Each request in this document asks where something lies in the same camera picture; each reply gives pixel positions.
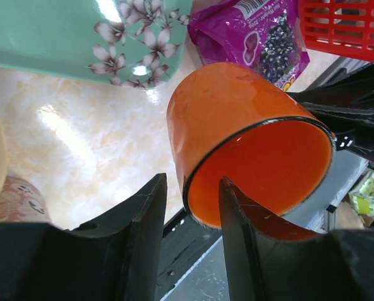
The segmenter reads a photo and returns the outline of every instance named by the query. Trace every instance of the red plastic basket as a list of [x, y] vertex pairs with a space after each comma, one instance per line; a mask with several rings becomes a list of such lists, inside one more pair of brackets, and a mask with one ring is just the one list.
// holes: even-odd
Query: red plastic basket
[[374, 0], [299, 0], [299, 15], [308, 48], [374, 60]]

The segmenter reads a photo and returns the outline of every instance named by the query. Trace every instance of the purple package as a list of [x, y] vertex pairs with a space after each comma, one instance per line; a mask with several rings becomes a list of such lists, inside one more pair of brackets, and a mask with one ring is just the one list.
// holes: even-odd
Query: purple package
[[188, 25], [204, 64], [246, 65], [286, 91], [309, 63], [297, 0], [223, 0]]

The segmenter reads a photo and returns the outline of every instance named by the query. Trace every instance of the orange cup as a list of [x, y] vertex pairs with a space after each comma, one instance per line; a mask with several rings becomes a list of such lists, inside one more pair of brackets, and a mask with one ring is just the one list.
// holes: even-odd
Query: orange cup
[[219, 181], [282, 216], [319, 186], [335, 152], [331, 131], [252, 70], [204, 66], [175, 89], [167, 109], [185, 209], [221, 228]]

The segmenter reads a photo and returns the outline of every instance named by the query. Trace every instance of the pink floral container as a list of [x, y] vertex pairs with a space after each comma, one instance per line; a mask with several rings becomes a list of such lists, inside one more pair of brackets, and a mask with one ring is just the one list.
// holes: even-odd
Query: pink floral container
[[7, 177], [0, 194], [0, 222], [50, 222], [39, 190], [16, 177]]

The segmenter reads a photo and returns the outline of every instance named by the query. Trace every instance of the yellow-green package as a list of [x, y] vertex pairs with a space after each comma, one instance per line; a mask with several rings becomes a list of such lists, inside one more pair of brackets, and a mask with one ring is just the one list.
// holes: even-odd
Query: yellow-green package
[[374, 216], [374, 171], [369, 171], [348, 195], [356, 212]]

